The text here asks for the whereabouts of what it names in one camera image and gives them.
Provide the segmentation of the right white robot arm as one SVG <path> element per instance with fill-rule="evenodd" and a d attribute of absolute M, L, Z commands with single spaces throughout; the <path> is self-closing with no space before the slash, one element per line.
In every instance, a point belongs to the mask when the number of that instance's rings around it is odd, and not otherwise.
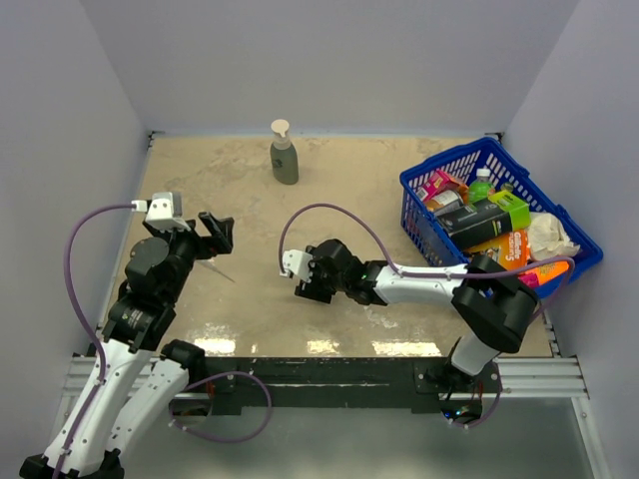
<path fill-rule="evenodd" d="M 458 340 L 444 368 L 447 385 L 468 391 L 502 353 L 519 351 L 539 297 L 486 255 L 470 263 L 412 267 L 388 260 L 362 261 L 338 239 L 281 254 L 282 274 L 297 277 L 295 295 L 329 303 L 341 292 L 360 305 L 399 303 L 446 306 L 470 332 Z"/>

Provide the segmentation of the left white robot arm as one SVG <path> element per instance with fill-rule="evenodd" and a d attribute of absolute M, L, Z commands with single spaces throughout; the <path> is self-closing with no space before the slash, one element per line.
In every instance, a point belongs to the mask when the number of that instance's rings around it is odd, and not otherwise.
<path fill-rule="evenodd" d="M 164 231 L 144 222 L 150 237 L 131 251 L 87 383 L 53 443 L 25 459 L 20 477 L 123 477 L 133 449 L 174 396 L 205 384 L 201 348 L 162 342 L 194 264 L 233 250 L 233 219 L 201 212 L 197 221 L 207 236 L 193 220 L 173 219 Z"/>

